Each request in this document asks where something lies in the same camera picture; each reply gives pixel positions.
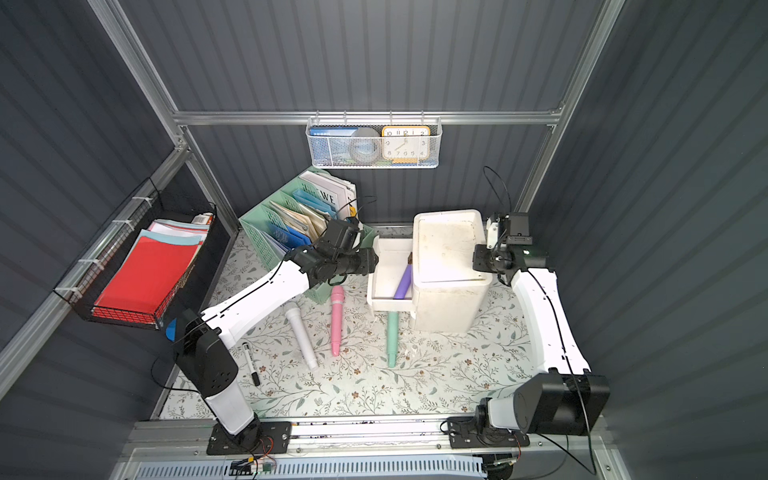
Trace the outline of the pink microphone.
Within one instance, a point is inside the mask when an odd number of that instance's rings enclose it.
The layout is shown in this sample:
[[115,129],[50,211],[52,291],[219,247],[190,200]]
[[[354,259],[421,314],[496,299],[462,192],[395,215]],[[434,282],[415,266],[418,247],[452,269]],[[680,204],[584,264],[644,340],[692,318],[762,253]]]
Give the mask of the pink microphone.
[[341,353],[342,331],[343,331],[343,310],[345,301],[345,290],[341,285],[336,285],[331,290],[331,354],[338,357]]

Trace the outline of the white drawer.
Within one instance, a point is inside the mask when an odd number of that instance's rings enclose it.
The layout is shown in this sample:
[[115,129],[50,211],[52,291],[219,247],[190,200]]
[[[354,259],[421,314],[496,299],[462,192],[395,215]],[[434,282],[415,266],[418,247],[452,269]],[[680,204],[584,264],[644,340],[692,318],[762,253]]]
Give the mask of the white drawer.
[[411,289],[404,299],[395,299],[397,287],[408,265],[412,252],[411,238],[381,238],[373,241],[378,256],[375,271],[368,275],[366,300],[373,313],[408,312],[414,310]]

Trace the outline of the white three-drawer storage unit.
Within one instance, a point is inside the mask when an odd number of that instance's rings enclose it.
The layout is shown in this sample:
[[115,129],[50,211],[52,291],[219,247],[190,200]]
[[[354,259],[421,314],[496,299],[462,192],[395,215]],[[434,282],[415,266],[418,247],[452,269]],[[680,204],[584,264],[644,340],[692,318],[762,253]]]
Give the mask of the white three-drawer storage unit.
[[473,267],[486,236],[479,211],[421,213],[413,224],[413,328],[466,333],[493,277]]

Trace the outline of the purple microphone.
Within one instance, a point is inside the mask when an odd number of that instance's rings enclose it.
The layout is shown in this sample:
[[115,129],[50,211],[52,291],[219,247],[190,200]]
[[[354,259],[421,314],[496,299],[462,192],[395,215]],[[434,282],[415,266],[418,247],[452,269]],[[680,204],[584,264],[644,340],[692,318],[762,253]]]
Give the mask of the purple microphone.
[[407,298],[412,284],[412,275],[413,265],[407,264],[393,297],[394,300],[405,300]]

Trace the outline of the white microphone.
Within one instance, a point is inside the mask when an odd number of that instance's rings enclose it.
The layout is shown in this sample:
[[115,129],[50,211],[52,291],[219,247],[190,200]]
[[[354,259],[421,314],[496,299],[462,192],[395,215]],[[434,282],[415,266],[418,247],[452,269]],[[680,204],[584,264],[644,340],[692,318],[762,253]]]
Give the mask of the white microphone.
[[314,347],[310,341],[308,331],[304,325],[301,310],[294,302],[287,302],[284,305],[286,319],[291,325],[295,338],[298,342],[303,359],[310,370],[318,368],[318,361]]

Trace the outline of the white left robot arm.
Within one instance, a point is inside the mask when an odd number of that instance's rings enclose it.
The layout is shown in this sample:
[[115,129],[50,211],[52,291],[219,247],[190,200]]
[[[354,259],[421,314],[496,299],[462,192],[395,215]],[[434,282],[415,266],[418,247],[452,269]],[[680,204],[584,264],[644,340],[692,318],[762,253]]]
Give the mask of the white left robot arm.
[[174,361],[227,434],[259,428],[237,384],[239,367],[230,349],[294,297],[337,278],[373,273],[378,256],[361,246],[362,235],[357,218],[333,219],[318,240],[290,250],[263,278],[201,313],[186,310],[177,318]]

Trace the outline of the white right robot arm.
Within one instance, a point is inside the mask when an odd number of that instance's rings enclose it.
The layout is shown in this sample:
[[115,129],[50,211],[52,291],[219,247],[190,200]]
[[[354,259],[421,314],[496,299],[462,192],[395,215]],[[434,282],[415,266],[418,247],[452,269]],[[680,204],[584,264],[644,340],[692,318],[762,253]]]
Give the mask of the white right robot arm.
[[589,436],[610,396],[606,377],[592,372],[571,332],[548,254],[533,244],[529,218],[494,214],[486,242],[475,246],[473,268],[492,273],[520,302],[531,342],[531,377],[507,398],[485,398],[476,409],[480,435]]

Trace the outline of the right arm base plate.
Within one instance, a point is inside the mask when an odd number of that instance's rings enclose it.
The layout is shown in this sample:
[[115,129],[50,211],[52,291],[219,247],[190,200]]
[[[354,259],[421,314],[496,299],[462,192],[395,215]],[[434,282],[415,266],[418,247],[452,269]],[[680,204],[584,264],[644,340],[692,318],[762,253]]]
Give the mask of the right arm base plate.
[[453,416],[442,421],[440,431],[448,436],[452,449],[528,447],[530,439],[517,430],[481,425],[470,416]]

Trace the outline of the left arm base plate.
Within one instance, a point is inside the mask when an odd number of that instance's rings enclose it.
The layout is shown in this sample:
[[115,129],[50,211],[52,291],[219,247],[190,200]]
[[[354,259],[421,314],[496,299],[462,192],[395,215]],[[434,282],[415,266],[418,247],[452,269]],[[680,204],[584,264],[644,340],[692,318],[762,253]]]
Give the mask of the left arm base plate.
[[288,450],[293,424],[289,421],[261,421],[255,417],[238,434],[229,433],[219,422],[213,426],[206,454],[283,454]]

